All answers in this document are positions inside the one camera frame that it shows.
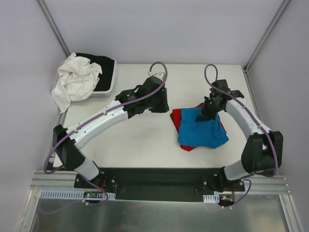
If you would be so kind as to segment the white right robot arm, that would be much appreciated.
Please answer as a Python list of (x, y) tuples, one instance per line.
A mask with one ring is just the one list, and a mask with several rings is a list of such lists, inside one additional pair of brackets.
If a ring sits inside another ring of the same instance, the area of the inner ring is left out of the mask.
[(227, 191), (234, 186), (234, 180), (252, 174), (275, 176), (282, 162), (282, 133), (262, 123), (247, 107), (244, 95), (231, 90), (226, 80), (211, 84), (210, 95), (205, 97), (196, 120), (214, 121), (220, 111), (232, 116), (247, 142), (240, 160), (223, 168), (223, 175), (217, 178), (218, 188)]

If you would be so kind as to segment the black robot base mount plate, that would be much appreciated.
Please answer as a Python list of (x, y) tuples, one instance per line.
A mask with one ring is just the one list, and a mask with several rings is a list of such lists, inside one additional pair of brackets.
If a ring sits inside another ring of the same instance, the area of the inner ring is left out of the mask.
[(220, 168), (101, 168), (94, 184), (117, 200), (202, 202), (216, 186), (225, 192), (244, 192), (240, 180), (219, 181)]

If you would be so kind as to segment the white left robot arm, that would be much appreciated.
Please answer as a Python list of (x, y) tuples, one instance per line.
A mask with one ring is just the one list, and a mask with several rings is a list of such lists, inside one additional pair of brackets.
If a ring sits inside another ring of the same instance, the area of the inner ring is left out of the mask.
[(166, 113), (169, 110), (164, 80), (148, 77), (142, 85), (123, 90), (104, 109), (73, 126), (57, 125), (53, 130), (53, 151), (68, 171), (76, 171), (92, 188), (102, 183), (100, 170), (81, 149), (110, 127), (149, 110)]

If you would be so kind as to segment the white t-shirt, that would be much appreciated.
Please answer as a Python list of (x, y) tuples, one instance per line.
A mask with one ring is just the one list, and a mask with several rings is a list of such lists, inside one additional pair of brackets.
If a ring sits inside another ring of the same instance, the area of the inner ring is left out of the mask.
[(71, 53), (57, 69), (58, 80), (51, 91), (51, 96), (64, 113), (72, 102), (79, 102), (90, 97), (99, 82), (102, 68), (85, 57)]

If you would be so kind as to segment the white laundry basket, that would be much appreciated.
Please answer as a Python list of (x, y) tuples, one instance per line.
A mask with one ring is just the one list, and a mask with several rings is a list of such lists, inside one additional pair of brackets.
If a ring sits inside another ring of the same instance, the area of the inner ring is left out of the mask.
[(51, 95), (55, 100), (82, 101), (95, 92), (110, 92), (117, 62), (106, 56), (71, 53), (57, 69), (58, 81)]

